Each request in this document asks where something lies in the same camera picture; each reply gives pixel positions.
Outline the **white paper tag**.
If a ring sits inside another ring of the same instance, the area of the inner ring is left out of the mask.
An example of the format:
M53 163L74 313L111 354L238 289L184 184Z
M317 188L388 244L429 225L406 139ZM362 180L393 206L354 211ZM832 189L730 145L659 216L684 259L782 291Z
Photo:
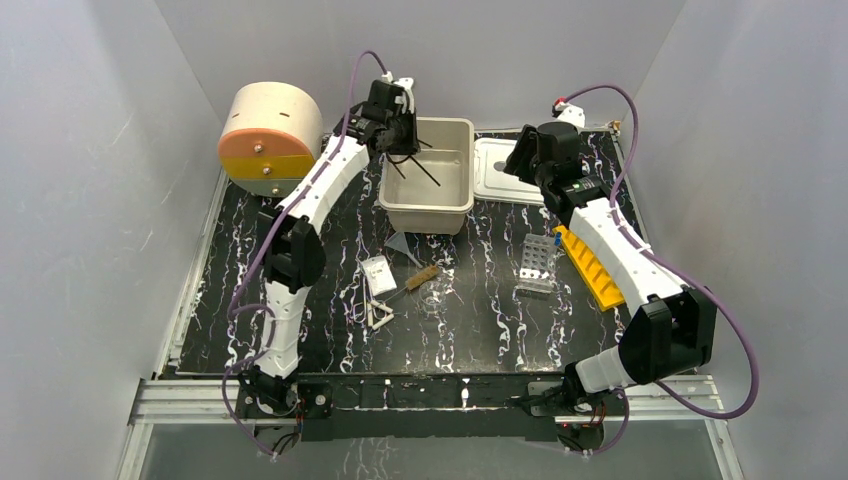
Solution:
M377 255L360 261L361 270L365 276L371 296L377 297L397 289L396 280L392 274L388 259Z

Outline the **clear acrylic tube rack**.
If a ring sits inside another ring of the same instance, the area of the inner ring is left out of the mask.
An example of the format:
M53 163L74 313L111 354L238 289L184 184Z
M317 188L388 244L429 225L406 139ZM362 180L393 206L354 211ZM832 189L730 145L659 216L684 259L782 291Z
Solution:
M524 237L516 284L518 290L538 294L553 292L557 248L553 237L536 234Z

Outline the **white clay triangle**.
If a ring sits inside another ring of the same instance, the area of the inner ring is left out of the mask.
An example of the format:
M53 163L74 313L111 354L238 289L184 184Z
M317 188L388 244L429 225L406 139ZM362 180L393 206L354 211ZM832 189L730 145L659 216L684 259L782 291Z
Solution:
M379 330L394 319L394 310L385 303L369 300L366 305L366 322L372 330Z

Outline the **clear plastic funnel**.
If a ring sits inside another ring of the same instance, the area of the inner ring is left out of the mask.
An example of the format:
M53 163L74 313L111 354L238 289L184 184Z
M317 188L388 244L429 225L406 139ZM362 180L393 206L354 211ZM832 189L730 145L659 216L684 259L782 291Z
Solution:
M416 256L412 253L406 233L402 231L397 231L393 233L385 242L385 247L390 250L394 250L405 255L413 265L415 265L418 269L423 269L423 265L416 258Z

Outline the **clear glass beaker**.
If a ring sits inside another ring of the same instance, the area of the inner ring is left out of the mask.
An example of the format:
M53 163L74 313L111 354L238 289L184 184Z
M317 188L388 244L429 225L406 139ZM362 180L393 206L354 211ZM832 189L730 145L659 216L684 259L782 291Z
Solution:
M429 281L418 290L418 310L428 316L440 316L447 310L447 290L439 282Z

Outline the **yellow test tube rack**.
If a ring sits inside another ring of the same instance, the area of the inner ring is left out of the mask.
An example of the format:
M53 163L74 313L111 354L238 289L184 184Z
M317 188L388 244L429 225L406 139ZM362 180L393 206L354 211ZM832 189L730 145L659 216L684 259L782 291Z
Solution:
M554 237L561 232L563 243L560 247L578 271L589 292L602 311L625 303L624 296L608 271L593 251L574 233L559 225L553 229Z

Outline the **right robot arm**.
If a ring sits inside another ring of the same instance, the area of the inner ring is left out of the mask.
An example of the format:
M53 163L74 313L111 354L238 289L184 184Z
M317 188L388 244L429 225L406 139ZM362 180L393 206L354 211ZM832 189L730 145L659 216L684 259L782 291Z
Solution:
M615 195L579 161L580 133L552 121L522 128L505 173L540 190L544 205L581 241L621 291L631 321L618 344L573 362L559 386L531 395L590 413L617 389L646 385L709 362L717 308L679 275L648 259L651 249L620 215Z

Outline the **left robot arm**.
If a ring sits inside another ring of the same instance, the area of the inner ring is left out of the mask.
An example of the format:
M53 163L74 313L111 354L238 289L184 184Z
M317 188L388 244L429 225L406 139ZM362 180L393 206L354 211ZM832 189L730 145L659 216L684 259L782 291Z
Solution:
M222 163L238 185L280 200L256 256L266 289L262 343L238 375L265 414L288 416L299 403L293 382L301 319L326 266L328 214L374 156L420 150L414 85L411 77L382 75L329 138L316 101L299 87L255 82L234 97L218 145Z

